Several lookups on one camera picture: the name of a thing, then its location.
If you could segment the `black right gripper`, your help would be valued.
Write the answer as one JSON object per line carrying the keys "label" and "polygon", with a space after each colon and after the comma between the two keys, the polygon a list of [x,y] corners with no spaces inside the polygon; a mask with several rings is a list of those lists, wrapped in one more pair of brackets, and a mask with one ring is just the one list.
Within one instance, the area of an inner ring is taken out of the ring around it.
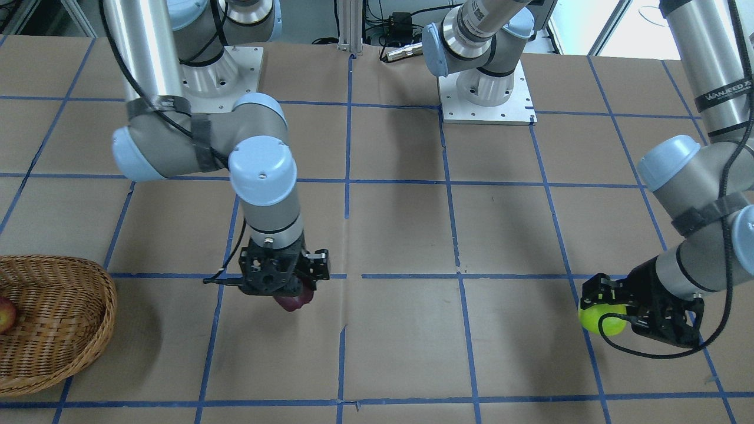
{"label": "black right gripper", "polygon": [[331,279],[329,250],[305,251],[304,236],[280,249],[250,240],[238,263],[242,268],[238,288],[252,296],[299,296],[305,290],[317,290],[319,281]]}

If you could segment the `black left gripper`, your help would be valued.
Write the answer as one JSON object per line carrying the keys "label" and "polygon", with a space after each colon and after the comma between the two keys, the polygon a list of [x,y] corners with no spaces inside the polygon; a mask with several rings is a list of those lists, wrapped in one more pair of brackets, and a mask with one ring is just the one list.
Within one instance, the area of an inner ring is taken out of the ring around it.
{"label": "black left gripper", "polygon": [[634,333],[678,348],[700,346],[700,325],[705,313],[702,298],[682,300],[669,292],[657,276],[656,260],[636,266],[618,281],[604,273],[582,284],[581,308],[596,305],[627,305],[635,317]]}

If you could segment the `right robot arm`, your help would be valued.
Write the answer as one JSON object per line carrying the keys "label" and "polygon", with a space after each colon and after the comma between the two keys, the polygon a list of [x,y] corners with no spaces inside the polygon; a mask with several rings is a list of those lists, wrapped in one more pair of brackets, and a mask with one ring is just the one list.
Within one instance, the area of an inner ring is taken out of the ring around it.
{"label": "right robot arm", "polygon": [[226,169],[249,243],[240,277],[206,283],[272,296],[295,310],[330,278],[328,250],[305,246],[298,167],[279,102],[260,93],[243,57],[281,30],[278,1],[100,1],[124,77],[128,124],[113,156],[135,182]]}

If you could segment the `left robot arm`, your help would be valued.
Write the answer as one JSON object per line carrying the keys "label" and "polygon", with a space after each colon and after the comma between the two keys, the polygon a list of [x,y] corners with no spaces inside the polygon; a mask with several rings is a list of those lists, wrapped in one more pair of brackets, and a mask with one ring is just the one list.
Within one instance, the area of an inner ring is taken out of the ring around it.
{"label": "left robot arm", "polygon": [[[468,1],[422,31],[426,66],[458,74],[459,94],[480,107],[510,97],[514,69],[534,18],[526,1]],[[579,319],[604,340],[633,333],[703,348],[705,295],[725,292],[726,325],[735,285],[752,281],[752,2],[662,1],[709,145],[679,135],[652,148],[638,174],[683,242],[614,281],[582,286]]]}

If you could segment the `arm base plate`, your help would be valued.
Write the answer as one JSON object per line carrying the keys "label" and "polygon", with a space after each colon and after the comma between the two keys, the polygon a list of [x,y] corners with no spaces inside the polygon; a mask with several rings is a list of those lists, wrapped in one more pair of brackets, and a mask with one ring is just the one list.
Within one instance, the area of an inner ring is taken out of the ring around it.
{"label": "arm base plate", "polygon": [[477,69],[437,78],[442,120],[450,124],[536,124],[522,62],[503,78],[493,78]]}
{"label": "arm base plate", "polygon": [[226,47],[224,54],[204,67],[180,65],[184,97],[195,113],[230,112],[243,95],[259,89],[264,48]]}

